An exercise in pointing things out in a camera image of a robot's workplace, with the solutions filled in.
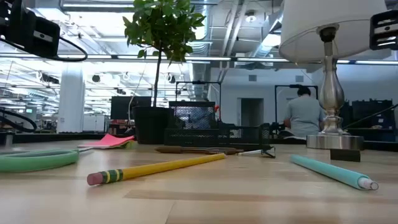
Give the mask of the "black rectangular block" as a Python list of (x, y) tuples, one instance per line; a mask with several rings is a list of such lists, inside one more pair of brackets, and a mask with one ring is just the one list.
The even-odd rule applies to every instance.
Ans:
[(330, 159), (336, 161), (361, 162), (361, 153), (356, 150), (331, 149)]

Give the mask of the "black monitor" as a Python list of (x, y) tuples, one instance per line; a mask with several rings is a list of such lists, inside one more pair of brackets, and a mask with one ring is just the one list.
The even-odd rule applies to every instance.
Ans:
[(150, 96), (112, 96), (111, 97), (111, 119), (134, 118), (133, 107), (151, 106), (152, 98)]

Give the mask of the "white shade table lamp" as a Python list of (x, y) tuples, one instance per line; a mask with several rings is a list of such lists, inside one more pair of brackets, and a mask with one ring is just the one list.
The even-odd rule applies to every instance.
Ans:
[(323, 64), (318, 100), (325, 124), (318, 134), (307, 136), (308, 148), (362, 150), (363, 138), (341, 127), (345, 94), (336, 64), (369, 49), (370, 19), (386, 10), (385, 0), (284, 0), (280, 56), (293, 63)]

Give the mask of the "pink sticky note pad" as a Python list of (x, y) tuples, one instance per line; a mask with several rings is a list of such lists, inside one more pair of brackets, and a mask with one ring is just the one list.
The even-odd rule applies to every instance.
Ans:
[(124, 148), (130, 146), (134, 142), (135, 142), (134, 136), (119, 138), (110, 134), (106, 134), (99, 141), (81, 144), (78, 146), (78, 148), (93, 148), (93, 149), (113, 149), (120, 147)]

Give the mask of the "yellow pencil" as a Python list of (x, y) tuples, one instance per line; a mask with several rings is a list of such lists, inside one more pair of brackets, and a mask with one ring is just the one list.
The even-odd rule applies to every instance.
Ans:
[(148, 164), (143, 166), (128, 167), (125, 169), (112, 169), (89, 174), (86, 178), (88, 185), (101, 185), (123, 180), (133, 179), (152, 175), (160, 172), (166, 172), (175, 169), (186, 168), (190, 166), (200, 165), (208, 162), (225, 159), (226, 155), (213, 154), (208, 156), (193, 157), (190, 159), (182, 159), (176, 161), (161, 162), (156, 164)]

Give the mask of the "teal pen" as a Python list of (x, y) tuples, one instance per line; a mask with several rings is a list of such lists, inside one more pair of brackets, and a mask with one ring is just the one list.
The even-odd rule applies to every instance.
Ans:
[(379, 184), (376, 181), (359, 172), (299, 155), (291, 155), (290, 161), (359, 190), (377, 190), (379, 188)]

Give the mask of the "black storage bins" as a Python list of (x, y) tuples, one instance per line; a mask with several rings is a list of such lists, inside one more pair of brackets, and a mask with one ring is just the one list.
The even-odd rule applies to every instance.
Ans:
[(340, 109), (344, 131), (365, 141), (395, 142), (398, 134), (398, 104), (392, 100), (346, 101)]

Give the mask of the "black mesh desk organizer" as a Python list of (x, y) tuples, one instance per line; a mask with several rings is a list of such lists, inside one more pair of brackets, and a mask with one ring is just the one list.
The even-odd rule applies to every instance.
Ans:
[(212, 101), (171, 101), (173, 115), (165, 130), (164, 144), (188, 147), (234, 147), (253, 150), (269, 144), (270, 124), (237, 126), (216, 118)]

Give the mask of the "potted green plant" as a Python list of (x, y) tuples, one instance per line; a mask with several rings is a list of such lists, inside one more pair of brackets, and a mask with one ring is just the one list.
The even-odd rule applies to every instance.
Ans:
[(140, 144), (163, 144), (172, 110), (157, 106), (162, 56), (170, 63), (185, 63), (193, 52), (189, 43), (196, 40), (195, 30), (204, 26), (206, 16), (196, 12), (190, 0), (133, 0), (132, 11), (130, 19), (123, 17), (127, 45), (140, 47), (138, 58), (146, 58), (154, 49), (157, 59), (153, 104), (132, 109), (136, 137)]

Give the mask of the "person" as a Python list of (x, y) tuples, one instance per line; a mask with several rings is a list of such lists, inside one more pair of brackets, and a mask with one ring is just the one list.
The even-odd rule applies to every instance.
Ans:
[(306, 86), (297, 90), (298, 97), (287, 103), (284, 125), (299, 138), (316, 135), (323, 128), (325, 112)]

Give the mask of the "black aluminium table frame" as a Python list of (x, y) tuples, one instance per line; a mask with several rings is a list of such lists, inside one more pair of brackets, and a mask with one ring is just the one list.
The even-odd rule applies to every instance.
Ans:
[[(63, 134), (14, 134), (12, 142), (32, 143), (32, 142), (52, 142), (52, 141), (75, 141), (75, 140), (100, 140), (105, 134), (93, 133), (63, 133)], [(286, 144), (286, 145), (306, 145), (305, 140), (301, 139), (269, 139), (262, 140), (263, 144)], [(164, 144), (168, 146), (191, 146), (191, 147), (216, 147), (231, 146), (245, 150), (254, 149), (259, 143), (243, 143), (242, 140), (232, 138), (166, 138)], [(365, 141), (363, 148), (373, 151), (398, 152), (398, 142)]]

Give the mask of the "brown pen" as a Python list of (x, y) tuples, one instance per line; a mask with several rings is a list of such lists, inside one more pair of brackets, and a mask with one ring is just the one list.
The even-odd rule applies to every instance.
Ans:
[(219, 154), (235, 155), (244, 152), (232, 147), (182, 147), (182, 146), (160, 146), (155, 148), (157, 152), (166, 154)]

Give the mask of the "white column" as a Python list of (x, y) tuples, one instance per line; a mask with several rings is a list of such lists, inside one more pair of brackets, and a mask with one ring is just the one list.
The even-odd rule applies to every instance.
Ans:
[(85, 76), (81, 63), (65, 63), (60, 82), (58, 133), (83, 131)]

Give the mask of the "silver-handled binder clip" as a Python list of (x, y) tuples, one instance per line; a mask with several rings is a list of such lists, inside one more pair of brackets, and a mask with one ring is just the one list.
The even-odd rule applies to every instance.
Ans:
[(255, 151), (239, 152), (238, 156), (251, 156), (251, 155), (258, 155), (258, 154), (261, 156), (272, 158), (272, 159), (276, 158), (274, 146), (267, 146), (265, 149), (260, 149), (260, 150), (255, 150)]

